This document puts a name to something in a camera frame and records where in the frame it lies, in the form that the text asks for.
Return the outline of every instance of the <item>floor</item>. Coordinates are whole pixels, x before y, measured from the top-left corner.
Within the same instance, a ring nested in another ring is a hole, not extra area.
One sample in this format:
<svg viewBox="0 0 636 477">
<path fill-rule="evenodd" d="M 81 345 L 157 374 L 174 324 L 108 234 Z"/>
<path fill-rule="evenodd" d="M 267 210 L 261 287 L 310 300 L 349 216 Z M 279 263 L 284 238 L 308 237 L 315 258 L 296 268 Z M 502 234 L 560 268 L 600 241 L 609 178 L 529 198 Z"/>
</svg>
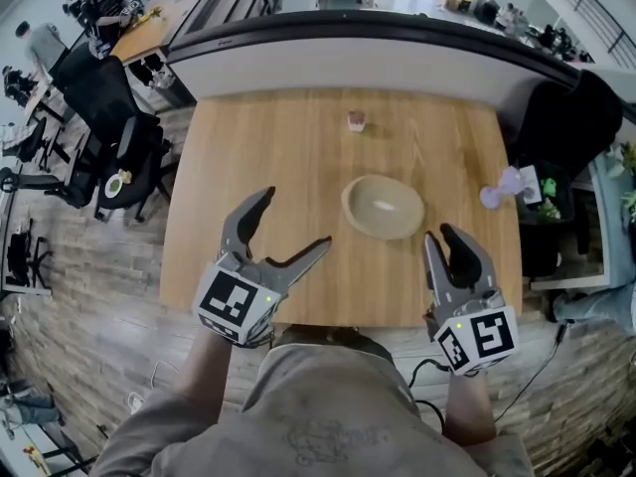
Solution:
<svg viewBox="0 0 636 477">
<path fill-rule="evenodd" d="M 160 116 L 178 155 L 192 109 Z M 71 148 L 83 131 L 75 117 L 61 141 Z M 54 163 L 54 174 L 64 170 Z M 158 302 L 168 206 L 155 195 L 146 206 L 144 224 L 133 221 L 131 210 L 100 223 L 92 218 L 91 207 L 75 210 L 38 192 L 19 191 L 14 207 L 11 227 L 32 217 L 34 236 L 47 238 L 55 253 L 44 270 L 52 297 L 12 295 L 2 303 L 5 315 L 16 316 L 14 364 L 42 390 L 54 391 L 67 420 L 65 433 L 84 456 L 92 456 L 105 441 L 97 426 L 112 432 L 128 416 L 129 394 L 149 394 L 156 366 L 154 385 L 166 387 L 175 372 L 157 362 L 179 367 L 192 343 L 196 324 L 191 316 Z M 519 320 L 521 351 L 488 374 L 496 415 L 553 350 L 557 326 L 545 320 L 544 304 L 543 297 L 527 292 Z M 442 359 L 423 328 L 365 333 L 387 346 L 407 380 L 421 359 Z M 612 325 L 568 329 L 551 363 L 497 423 L 523 436 L 537 475 L 558 475 L 583 463 L 585 447 L 603 435 L 606 425 L 620 425 L 635 414 L 634 351 L 636 340 Z M 224 415 L 239 410 L 265 352 L 234 350 Z M 426 367 L 413 393 L 443 410 L 447 383 L 446 374 Z M 437 428 L 430 410 L 422 416 Z"/>
</svg>

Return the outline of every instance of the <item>office chair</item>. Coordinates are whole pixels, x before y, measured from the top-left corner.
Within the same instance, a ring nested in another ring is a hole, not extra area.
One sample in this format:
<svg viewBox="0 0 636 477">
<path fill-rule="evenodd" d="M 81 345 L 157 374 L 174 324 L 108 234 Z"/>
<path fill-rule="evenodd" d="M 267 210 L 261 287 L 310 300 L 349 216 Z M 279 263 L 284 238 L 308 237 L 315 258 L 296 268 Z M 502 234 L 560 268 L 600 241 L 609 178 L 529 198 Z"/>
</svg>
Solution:
<svg viewBox="0 0 636 477">
<path fill-rule="evenodd" d="M 98 66 L 99 59 L 90 52 L 89 44 L 80 44 L 62 61 L 56 83 L 64 91 L 67 86 Z"/>
<path fill-rule="evenodd" d="M 574 88 L 544 81 L 530 96 L 509 159 L 511 164 L 522 155 L 548 161 L 574 180 L 614 141 L 622 121 L 620 99 L 594 73 L 581 71 Z"/>
<path fill-rule="evenodd" d="M 128 209 L 138 204 L 135 221 L 143 223 L 145 219 L 141 217 L 141 211 L 155 189 L 170 204 L 171 197 L 162 180 L 177 170 L 179 161 L 161 166 L 161 161 L 172 148 L 172 144 L 163 138 L 161 127 L 156 126 L 145 133 L 135 132 L 135 126 L 139 125 L 148 124 L 136 118 L 128 121 L 117 154 L 111 158 L 103 175 L 104 179 L 108 179 L 119 170 L 129 171 L 132 181 L 122 185 L 114 198 L 108 198 L 105 195 L 105 186 L 101 186 L 97 195 L 97 209 Z"/>
<path fill-rule="evenodd" d="M 31 258 L 31 227 L 33 219 L 29 220 L 29 226 L 25 232 L 11 235 L 11 241 L 7 249 L 7 265 L 9 272 L 13 277 L 7 277 L 7 280 L 17 286 L 33 286 L 35 287 L 37 279 L 40 279 L 43 288 L 48 288 L 42 274 L 40 273 L 40 265 L 47 256 L 52 256 L 53 252 L 47 250 L 40 254 L 40 244 L 46 242 L 45 238 L 38 237 L 36 240 L 36 248 Z"/>
<path fill-rule="evenodd" d="M 545 81 L 534 89 L 517 142 L 509 150 L 511 164 L 543 165 L 562 171 L 557 187 L 571 190 L 571 182 L 613 141 L 622 124 L 620 99 L 594 73 L 582 71 L 570 89 Z M 558 241 L 574 230 L 578 253 L 589 249 L 589 226 L 584 204 L 572 192 L 573 218 L 531 224 L 520 217 L 523 273 L 527 277 L 549 276 L 557 270 Z"/>
<path fill-rule="evenodd" d="M 142 221 L 141 209 L 155 189 L 169 200 L 161 179 L 174 171 L 177 163 L 162 168 L 161 160 L 171 145 L 163 138 L 159 118 L 137 106 L 120 59 L 108 57 L 91 65 L 67 86 L 64 99 L 106 147 L 105 153 L 99 154 L 103 162 L 96 161 L 102 180 L 95 208 L 98 219 L 103 219 L 100 207 L 125 209 L 140 203 L 135 219 Z M 132 173 L 132 183 L 124 185 L 116 197 L 106 198 L 103 184 L 120 169 Z"/>
<path fill-rule="evenodd" d="M 18 145 L 13 147 L 9 147 L 2 151 L 3 156 L 14 156 L 17 157 L 22 163 L 29 163 L 33 160 L 33 158 L 38 153 L 38 150 L 46 147 L 47 141 L 44 139 L 44 133 L 47 128 L 47 119 L 46 117 L 42 117 L 42 119 L 38 122 L 35 129 L 31 133 L 26 140 Z M 48 170 L 49 168 L 49 153 L 42 154 L 40 158 L 40 162 L 38 167 L 41 170 Z"/>
<path fill-rule="evenodd" d="M 74 61 L 67 66 L 70 57 L 60 66 L 64 76 L 67 70 L 74 76 L 71 73 L 75 72 L 77 64 Z M 133 129 L 135 132 L 144 133 L 159 124 L 159 118 L 137 106 L 126 71 L 117 57 L 96 62 L 87 59 L 82 64 L 81 74 L 74 76 L 67 85 L 64 100 L 104 144 L 118 144 L 127 121 L 133 117 L 139 121 Z"/>
<path fill-rule="evenodd" d="M 55 175 L 23 175 L 10 168 L 0 169 L 0 190 L 13 193 L 18 189 L 44 191 L 45 196 L 55 196 L 75 209 L 88 205 L 99 182 L 105 154 L 104 145 L 94 134 L 87 133 L 70 156 L 64 179 Z"/>
</svg>

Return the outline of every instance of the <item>desk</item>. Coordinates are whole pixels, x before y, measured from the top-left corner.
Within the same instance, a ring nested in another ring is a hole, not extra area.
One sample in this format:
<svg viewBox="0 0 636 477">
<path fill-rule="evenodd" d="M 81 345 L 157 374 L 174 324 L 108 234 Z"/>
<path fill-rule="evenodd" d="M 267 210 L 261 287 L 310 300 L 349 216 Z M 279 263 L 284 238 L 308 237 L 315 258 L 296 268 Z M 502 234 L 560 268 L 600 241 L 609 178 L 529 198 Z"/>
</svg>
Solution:
<svg viewBox="0 0 636 477">
<path fill-rule="evenodd" d="M 153 7 L 161 6 L 161 17 L 150 18 L 138 27 L 128 30 L 119 39 L 111 54 L 125 65 L 152 54 L 159 55 L 165 61 L 161 48 L 170 43 L 197 2 L 199 0 L 150 0 L 145 9 L 149 11 Z"/>
<path fill-rule="evenodd" d="M 29 102 L 27 102 L 27 105 L 24 108 L 25 121 L 27 124 L 29 123 L 29 120 L 31 120 L 31 117 L 33 116 L 33 113 L 36 109 L 42 109 L 43 111 L 48 113 L 50 116 L 52 116 L 55 120 L 57 120 L 61 125 L 65 124 L 62 116 L 56 111 L 53 111 L 43 101 L 47 93 L 47 90 L 49 89 L 53 89 L 53 88 L 49 86 L 45 81 L 40 80 L 36 88 L 31 92 L 31 97 L 29 97 Z"/>
<path fill-rule="evenodd" d="M 347 113 L 368 116 L 361 135 Z M 425 230 L 452 223 L 488 249 L 506 300 L 522 307 L 514 200 L 484 209 L 479 190 L 507 166 L 495 111 L 474 102 L 364 89 L 304 89 L 204 99 L 197 105 L 170 206 L 160 300 L 188 310 L 215 259 L 226 215 L 258 189 L 276 186 L 251 249 L 284 260 L 331 235 L 327 255 L 291 289 L 275 321 L 315 325 L 421 326 L 430 305 L 421 244 Z M 356 232 L 342 190 L 361 175 L 413 186 L 424 227 L 391 242 Z"/>
</svg>

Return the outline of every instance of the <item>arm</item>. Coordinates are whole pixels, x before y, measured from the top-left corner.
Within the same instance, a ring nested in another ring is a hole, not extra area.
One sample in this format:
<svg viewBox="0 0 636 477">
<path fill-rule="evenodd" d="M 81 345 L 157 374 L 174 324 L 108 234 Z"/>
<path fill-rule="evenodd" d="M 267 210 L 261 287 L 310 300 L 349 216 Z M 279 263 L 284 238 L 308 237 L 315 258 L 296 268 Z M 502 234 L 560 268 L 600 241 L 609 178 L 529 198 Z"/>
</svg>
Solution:
<svg viewBox="0 0 636 477">
<path fill-rule="evenodd" d="M 201 327 L 175 384 L 175 392 L 219 420 L 226 391 L 232 344 Z"/>
<path fill-rule="evenodd" d="M 95 477 L 146 474 L 170 445 L 191 440 L 219 419 L 232 345 L 201 327 L 170 393 L 153 393 L 110 436 Z"/>
<path fill-rule="evenodd" d="M 119 23 L 119 16 L 101 16 L 99 11 L 89 1 L 84 1 L 81 4 L 81 14 L 89 23 L 97 27 L 105 27 Z"/>
<path fill-rule="evenodd" d="M 47 80 L 47 74 L 42 67 L 42 63 L 40 62 L 40 59 L 38 58 L 36 52 L 34 52 L 31 48 L 27 48 L 25 54 L 27 58 L 33 63 L 38 80 Z"/>
<path fill-rule="evenodd" d="M 49 23 L 47 24 L 47 26 L 49 27 L 49 30 L 51 31 L 51 33 L 53 34 L 53 36 L 58 40 L 58 41 L 62 41 L 62 39 L 60 38 L 60 31 L 58 30 L 58 27 L 56 27 L 53 23 Z"/>
<path fill-rule="evenodd" d="M 443 434 L 461 446 L 497 436 L 484 373 L 474 378 L 451 375 Z"/>
</svg>

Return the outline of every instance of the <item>cable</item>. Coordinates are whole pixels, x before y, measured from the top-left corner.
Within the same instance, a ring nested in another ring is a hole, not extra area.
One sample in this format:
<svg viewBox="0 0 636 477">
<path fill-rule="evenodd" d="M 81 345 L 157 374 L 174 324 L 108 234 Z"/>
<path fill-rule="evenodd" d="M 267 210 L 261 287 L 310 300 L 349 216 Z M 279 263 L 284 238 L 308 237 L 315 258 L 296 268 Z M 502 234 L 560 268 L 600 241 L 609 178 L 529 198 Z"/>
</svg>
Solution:
<svg viewBox="0 0 636 477">
<path fill-rule="evenodd" d="M 448 373 L 450 371 L 450 368 L 448 366 L 439 364 L 437 361 L 433 359 L 424 359 L 417 366 L 415 366 L 415 369 L 413 370 L 413 374 L 410 377 L 410 382 L 408 384 L 409 389 L 411 389 L 413 387 L 413 384 L 415 383 L 415 379 L 417 378 L 417 372 L 421 369 L 422 366 L 426 364 L 432 364 L 435 368 L 437 368 L 439 371 L 443 373 Z M 441 429 L 443 431 L 444 430 L 444 415 L 441 414 L 441 411 L 439 411 L 439 408 L 435 406 L 432 402 L 426 401 L 424 399 L 416 399 L 415 402 L 418 402 L 420 404 L 426 404 L 427 406 L 430 406 L 433 409 L 433 411 L 437 415 L 437 418 L 439 418 L 439 423 L 441 424 Z"/>
<path fill-rule="evenodd" d="M 138 393 L 130 393 L 128 395 L 128 407 L 130 408 L 130 413 L 135 413 L 139 410 L 144 401 L 146 401 L 146 399 L 142 395 L 139 395 Z"/>
<path fill-rule="evenodd" d="M 150 377 L 150 389 L 154 390 L 155 388 L 155 375 L 157 374 L 157 369 L 159 368 L 159 365 L 163 363 L 166 366 L 170 366 L 173 370 L 175 370 L 177 373 L 179 373 L 179 370 L 173 366 L 172 364 L 170 364 L 169 362 L 166 361 L 157 361 L 157 364 L 155 364 L 155 370 L 152 372 L 152 377 Z"/>
<path fill-rule="evenodd" d="M 408 383 L 408 388 L 409 389 L 411 389 L 413 387 L 413 384 L 415 383 L 415 379 L 417 378 L 417 372 L 419 371 L 419 369 L 422 366 L 426 365 L 426 364 L 432 364 L 435 368 L 437 368 L 439 371 L 441 371 L 443 373 L 448 373 L 450 371 L 450 368 L 448 366 L 444 366 L 443 364 L 439 364 L 437 361 L 435 361 L 433 359 L 424 359 L 417 366 L 415 366 L 415 369 L 413 370 L 413 374 L 410 377 L 410 382 Z"/>
<path fill-rule="evenodd" d="M 444 416 L 441 414 L 441 411 L 439 411 L 439 408 L 437 406 L 435 406 L 432 402 L 425 401 L 424 399 L 416 399 L 415 402 L 419 402 L 421 404 L 426 404 L 426 405 L 430 406 L 433 409 L 433 411 L 437 415 L 437 418 L 439 418 L 439 423 L 441 424 L 441 430 L 443 431 L 444 430 Z"/>
<path fill-rule="evenodd" d="M 557 354 L 558 347 L 560 346 L 560 343 L 561 341 L 563 341 L 563 337 L 565 336 L 566 329 L 567 329 L 566 324 L 558 327 L 558 332 L 556 333 L 556 340 L 555 340 L 555 346 L 554 346 L 553 352 L 542 364 L 539 370 L 533 375 L 533 377 L 530 378 L 530 381 L 526 384 L 526 386 L 519 391 L 517 396 L 513 399 L 513 402 L 511 402 L 508 405 L 508 407 L 504 410 L 504 412 L 495 419 L 495 422 L 499 422 L 501 420 L 501 418 L 506 414 L 506 412 L 513 407 L 513 405 L 519 400 L 522 394 L 528 389 L 528 387 L 532 384 L 535 378 L 541 373 L 541 371 L 543 371 L 546 368 L 546 366 L 550 363 L 550 361 L 555 357 L 555 355 Z"/>
</svg>

